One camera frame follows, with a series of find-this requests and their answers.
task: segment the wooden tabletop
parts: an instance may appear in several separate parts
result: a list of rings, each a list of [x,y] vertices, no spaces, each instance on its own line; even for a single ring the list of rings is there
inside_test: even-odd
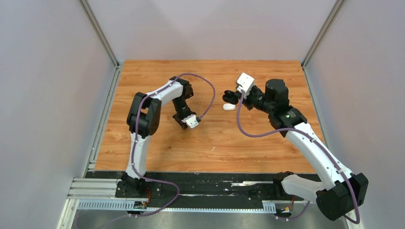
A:
[[[215,101],[194,129],[182,130],[172,118],[174,106],[161,110],[160,125],[153,135],[147,158],[148,171],[314,173],[304,156],[280,134],[262,138],[243,135],[236,125],[236,110],[224,111],[222,95],[234,90],[243,72],[255,78],[263,91],[269,79],[283,79],[290,104],[308,119],[318,137],[320,126],[313,109],[299,61],[126,61],[96,162],[96,170],[125,170],[129,159],[130,133],[126,123],[137,92],[153,91],[180,73],[199,74],[216,89]],[[183,79],[192,84],[194,97],[187,100],[197,116],[207,108],[212,88],[194,76]],[[273,130],[267,114],[242,107],[241,123],[250,134]]]

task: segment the cable clip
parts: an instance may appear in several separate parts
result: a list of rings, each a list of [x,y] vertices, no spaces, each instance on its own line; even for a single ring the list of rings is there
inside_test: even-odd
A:
[[[346,168],[340,168],[340,169],[338,170],[338,173],[344,173],[344,172],[346,172]]]
[[[311,142],[315,142],[317,139],[318,139],[318,137],[315,136],[315,137],[314,137],[313,139],[311,139],[310,141],[311,141]]]

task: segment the white object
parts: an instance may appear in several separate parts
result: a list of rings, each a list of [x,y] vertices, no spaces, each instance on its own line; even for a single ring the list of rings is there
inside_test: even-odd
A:
[[[312,137],[316,137],[314,131],[309,123],[300,123],[295,126],[297,130],[301,130]],[[288,131],[286,138],[295,145],[295,147],[304,155],[304,157],[309,161],[312,167],[317,172],[320,180],[327,190],[335,187],[335,181],[344,182],[343,177],[338,173],[333,163],[325,155],[325,153],[314,143],[311,142],[307,137],[295,131]],[[339,162],[339,160],[328,150],[328,148],[320,141],[319,142],[332,156],[332,158],[339,164],[342,171],[347,177],[351,177],[350,173],[352,171],[345,165]]]
[[[197,116],[195,114],[189,115],[182,120],[182,122],[186,123],[187,126],[191,129],[198,126]]]
[[[249,95],[250,90],[255,85],[255,79],[246,74],[242,73],[240,77],[236,80],[236,89],[239,92],[245,92],[245,98]]]
[[[284,178],[281,185],[287,194],[301,197],[312,203],[316,203],[316,192],[325,188],[322,182],[304,179],[296,174]]]
[[[235,104],[224,104],[222,106],[222,108],[224,109],[224,111],[233,111],[234,109],[236,109],[236,105]]]
[[[165,89],[164,91],[157,93],[156,92],[165,87],[166,85],[171,84],[170,87]],[[169,80],[165,85],[160,87],[159,89],[156,89],[153,92],[149,92],[147,94],[154,94],[151,96],[151,98],[154,99],[159,99],[162,101],[162,107],[170,102],[171,100],[181,96],[183,93],[183,86],[179,82],[173,82],[172,80]],[[128,161],[128,166],[125,172],[133,178],[139,178],[139,176],[134,172],[132,169],[132,148],[134,147],[134,142],[135,142],[135,133],[131,133],[131,149],[129,152],[129,161]],[[134,151],[134,163],[135,163],[135,168],[137,169],[138,173],[141,174],[142,176],[145,175],[146,173],[146,157],[148,155],[148,149],[149,149],[149,143],[150,139],[152,136],[146,136],[145,138],[142,138],[141,135],[138,135],[138,142]]]

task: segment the cable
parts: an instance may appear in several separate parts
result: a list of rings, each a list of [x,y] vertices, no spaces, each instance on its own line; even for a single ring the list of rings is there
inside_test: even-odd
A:
[[[282,131],[295,131],[295,132],[298,132],[298,133],[304,135],[304,136],[307,137],[310,141],[313,141],[313,137],[311,137],[309,134],[307,134],[307,133],[305,133],[305,132],[303,132],[303,131],[301,131],[301,130],[294,129],[294,128],[280,128],[280,129],[273,130],[273,131],[270,131],[270,132],[267,132],[267,133],[264,133],[264,134],[260,134],[260,135],[251,135],[251,134],[246,133],[246,132],[242,129],[242,126],[241,126],[241,124],[240,124],[240,110],[241,110],[241,107],[242,107],[242,103],[243,103],[243,99],[244,99],[244,98],[245,98],[245,92],[242,91],[242,96],[241,96],[241,99],[240,99],[240,101],[239,101],[238,110],[237,110],[237,113],[236,113],[236,123],[238,124],[239,130],[240,130],[244,135],[246,135],[246,136],[248,136],[248,137],[264,137],[264,136],[272,135],[272,134],[274,134],[274,133],[278,133],[278,132],[282,132]],[[321,145],[321,143],[319,143],[317,140],[315,140],[315,141],[313,141],[313,142],[325,153],[325,155],[326,155],[326,156],[329,158],[329,160],[333,163],[333,165],[335,166],[335,168],[336,168],[338,171],[340,171],[340,170],[341,170],[341,167],[340,167],[339,164],[333,159],[333,157],[330,155],[330,153],[327,151],[327,149],[325,149],[325,147],[323,147],[323,145]],[[359,223],[360,223],[359,206],[357,205],[356,195],[354,194],[353,187],[352,187],[352,185],[351,185],[349,179],[347,178],[347,176],[346,176],[343,172],[340,172],[340,175],[343,177],[344,181],[346,182],[346,184],[347,184],[347,186],[348,186],[348,188],[349,188],[350,195],[352,196],[352,200],[353,200],[354,211],[356,212],[356,220],[353,220],[353,219],[351,219],[350,217],[348,217],[348,216],[346,216],[346,215],[345,215],[344,217],[345,217],[348,221],[350,221],[350,222],[352,222],[352,223],[354,223],[354,224],[359,224]]]
[[[182,73],[182,74],[178,75],[178,76],[172,81],[172,83],[173,83],[173,82],[176,82],[180,77],[182,77],[182,76],[184,76],[184,75],[196,76],[196,77],[198,77],[198,78],[200,78],[200,79],[206,81],[206,82],[213,88],[213,98],[212,98],[210,104],[208,105],[207,109],[206,109],[206,110],[204,111],[204,113],[199,117],[199,119],[202,119],[202,118],[204,117],[204,115],[208,112],[208,110],[211,108],[211,106],[212,106],[213,103],[214,103],[214,99],[215,99],[215,88],[214,88],[214,85],[213,85],[211,82],[209,82],[207,79],[205,79],[204,77],[202,77],[202,76],[200,76],[200,75],[197,75],[197,74],[194,74],[194,73]],[[171,83],[168,84],[168,85],[166,85],[165,87],[163,87],[163,88],[157,90],[156,93],[160,93],[160,92],[166,90],[166,89],[169,88],[171,85],[172,85]],[[146,99],[148,99],[149,97],[151,97],[151,96],[153,96],[153,95],[154,95],[154,93],[153,93],[153,94],[148,94],[148,95],[146,95],[146,96],[140,101],[140,104],[139,104],[139,108],[138,108],[138,112],[137,112],[137,118],[136,118],[136,122],[135,122],[135,142],[134,142],[134,145],[133,145],[133,147],[132,147],[132,157],[131,157],[132,169],[134,170],[135,174],[136,174],[138,177],[143,178],[144,180],[154,181],[154,182],[159,182],[159,183],[163,183],[163,184],[168,184],[168,185],[174,186],[174,187],[177,189],[177,193],[176,193],[176,195],[174,196],[173,199],[171,199],[167,204],[165,204],[163,207],[159,208],[158,210],[155,210],[155,211],[149,212],[149,213],[145,213],[145,214],[141,214],[141,215],[129,215],[129,216],[144,217],[144,216],[151,216],[151,215],[154,215],[154,214],[156,214],[156,213],[162,211],[163,209],[165,209],[168,205],[170,205],[170,204],[179,196],[179,194],[180,194],[180,188],[179,188],[179,186],[177,186],[175,183],[172,183],[172,182],[169,182],[169,181],[164,181],[164,180],[156,180],[156,179],[144,177],[144,176],[142,176],[142,175],[136,170],[136,168],[135,168],[134,152],[135,152],[135,147],[136,147],[137,141],[138,141],[138,130],[139,130],[140,111],[141,111],[142,105],[143,105],[143,103],[146,101]],[[107,222],[106,224],[104,224],[104,225],[98,227],[97,229],[101,229],[101,228],[107,226],[108,224],[110,224],[110,223],[112,223],[112,222],[115,222],[115,221],[117,221],[117,220],[119,220],[119,219],[125,218],[125,217],[128,217],[128,215],[123,215],[123,216],[117,217],[117,218],[115,218],[115,219],[112,219],[112,220],[110,220],[109,222]]]

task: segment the aluminum frame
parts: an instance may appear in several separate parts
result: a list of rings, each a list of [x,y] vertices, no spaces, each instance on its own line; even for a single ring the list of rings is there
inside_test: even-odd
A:
[[[335,5],[333,6],[332,10],[330,11],[328,17],[326,18],[322,28],[320,29],[317,37],[314,40],[314,43],[311,45],[307,55],[304,58],[304,61],[301,63],[302,68],[304,69],[309,61],[311,60],[312,56],[314,55],[316,49],[318,48],[320,42],[322,41],[323,37],[325,36],[326,32],[328,31],[329,27],[332,25],[333,21],[335,20],[336,16],[338,15],[343,3],[346,0],[336,0]]]
[[[93,11],[91,10],[90,4],[88,3],[87,0],[78,0],[80,5],[83,8],[83,11],[85,12],[87,18],[90,21],[90,24],[92,25],[94,31],[97,34],[97,37],[100,39],[101,44],[104,47],[104,50],[106,51],[108,57],[110,58],[111,62],[113,63],[113,65],[117,68],[119,66],[119,62],[117,60],[117,58],[114,55],[114,52],[111,48],[111,46],[109,45],[106,36],[104,35],[103,31],[101,30],[100,25],[98,24],[98,21],[93,13]]]

